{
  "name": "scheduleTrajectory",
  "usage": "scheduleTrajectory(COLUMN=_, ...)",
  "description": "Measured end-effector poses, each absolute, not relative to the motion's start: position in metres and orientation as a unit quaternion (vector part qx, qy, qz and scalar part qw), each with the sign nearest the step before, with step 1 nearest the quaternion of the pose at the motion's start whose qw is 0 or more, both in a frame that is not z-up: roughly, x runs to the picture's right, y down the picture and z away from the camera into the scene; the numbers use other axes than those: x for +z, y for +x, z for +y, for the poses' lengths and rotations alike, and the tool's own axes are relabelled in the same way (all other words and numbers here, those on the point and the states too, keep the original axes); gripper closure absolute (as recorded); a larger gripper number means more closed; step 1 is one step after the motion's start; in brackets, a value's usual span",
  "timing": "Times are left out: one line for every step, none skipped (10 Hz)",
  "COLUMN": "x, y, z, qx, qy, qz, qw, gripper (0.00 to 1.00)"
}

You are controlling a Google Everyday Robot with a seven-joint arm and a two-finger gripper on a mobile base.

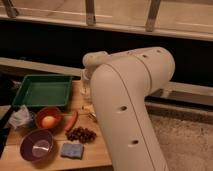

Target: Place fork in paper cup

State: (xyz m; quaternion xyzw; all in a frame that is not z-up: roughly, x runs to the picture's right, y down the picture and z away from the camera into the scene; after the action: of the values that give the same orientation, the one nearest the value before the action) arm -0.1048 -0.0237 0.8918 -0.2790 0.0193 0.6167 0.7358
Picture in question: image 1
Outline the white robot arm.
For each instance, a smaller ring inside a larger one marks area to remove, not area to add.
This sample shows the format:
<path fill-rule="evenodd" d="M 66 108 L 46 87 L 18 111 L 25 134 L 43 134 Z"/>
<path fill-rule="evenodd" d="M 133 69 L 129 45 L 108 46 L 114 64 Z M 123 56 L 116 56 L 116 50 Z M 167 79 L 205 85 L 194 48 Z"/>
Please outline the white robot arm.
<path fill-rule="evenodd" d="M 175 62 L 162 47 L 83 57 L 83 85 L 114 171 L 169 171 L 145 106 L 145 97 L 172 78 Z"/>

